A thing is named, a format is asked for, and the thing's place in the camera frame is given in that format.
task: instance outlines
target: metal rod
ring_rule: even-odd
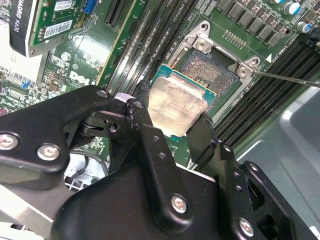
[[[306,86],[320,88],[320,83],[317,83],[317,82],[305,81],[305,80],[301,80],[301,79],[298,79],[298,78],[293,78],[293,77],[288,77],[288,76],[280,76],[280,75],[271,74],[271,73],[267,73],[267,72],[261,72],[261,71],[254,71],[253,73],[257,74],[257,75],[260,75],[260,76],[265,76],[265,77],[270,77],[270,78],[275,78],[275,79],[281,79],[281,80],[294,82],[294,83],[297,83],[297,84],[302,84],[302,85],[306,85]]]

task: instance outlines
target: mounting hole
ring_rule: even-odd
[[[153,136],[153,141],[155,141],[157,143],[157,142],[159,142],[159,140],[160,140],[159,137]]]
[[[109,131],[111,133],[115,133],[118,130],[118,127],[119,127],[118,124],[112,123],[112,124],[109,125]]]
[[[257,58],[254,58],[252,59],[252,65],[257,65],[258,64],[258,59]]]
[[[206,31],[208,30],[208,24],[204,23],[201,25],[201,30]]]
[[[239,185],[237,185],[237,186],[235,186],[236,187],[236,189],[238,190],[238,192],[242,192],[243,190],[242,190],[242,187],[240,187]]]
[[[290,28],[287,28],[285,31],[284,31],[284,35],[288,36],[290,35],[292,32],[292,30]]]
[[[142,106],[142,103],[139,101],[134,101],[133,104],[136,105],[140,109],[142,109],[144,107],[144,106]]]
[[[165,155],[163,152],[160,152],[160,153],[159,153],[159,158],[160,158],[161,160],[164,160],[164,159],[166,158],[166,155]]]

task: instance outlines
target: blue connector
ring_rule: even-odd
[[[31,84],[31,80],[30,79],[26,79],[25,81],[22,82],[21,84],[21,88],[22,89],[27,89]]]
[[[85,14],[92,14],[95,10],[98,0],[87,0],[83,12]]]

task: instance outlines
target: barcode sticker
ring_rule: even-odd
[[[69,20],[69,21],[65,21],[65,22],[62,22],[62,23],[58,23],[56,25],[53,25],[53,26],[48,26],[46,29],[45,29],[45,33],[44,33],[44,38],[49,38],[53,35],[57,35],[59,33],[62,33],[64,31],[67,31],[71,28],[71,25],[72,25],[72,20]]]
[[[62,10],[67,10],[72,7],[72,0],[67,0],[67,1],[57,1],[55,6],[54,6],[54,11],[62,11]]]

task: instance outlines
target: silver screw head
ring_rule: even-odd
[[[134,101],[133,104],[136,105],[136,106],[137,106],[138,108],[140,108],[140,109],[142,109],[142,108],[144,107],[144,106],[142,105],[142,103],[139,102],[139,101]]]
[[[255,170],[256,172],[258,172],[258,168],[256,165],[254,165],[253,163],[250,163],[250,167]]]
[[[102,97],[102,98],[108,97],[107,92],[106,92],[106,91],[103,91],[103,90],[98,90],[98,91],[96,92],[96,94],[98,94],[98,95],[99,95],[100,97]]]
[[[199,51],[203,51],[206,48],[206,43],[200,40],[195,44],[195,46]]]
[[[238,69],[237,74],[240,78],[245,78],[248,75],[248,70],[244,67]]]
[[[36,154],[45,161],[56,160],[60,156],[59,149],[52,144],[45,144],[38,148]]]
[[[174,210],[176,210],[180,214],[184,214],[188,209],[186,201],[182,197],[177,195],[174,195],[171,198],[171,204]]]
[[[254,229],[247,220],[245,220],[244,218],[240,218],[239,225],[245,235],[247,235],[248,237],[254,236]]]
[[[228,152],[231,152],[231,148],[228,145],[223,145],[224,149],[227,150]]]
[[[8,133],[0,134],[0,150],[11,150],[19,144],[16,136]]]

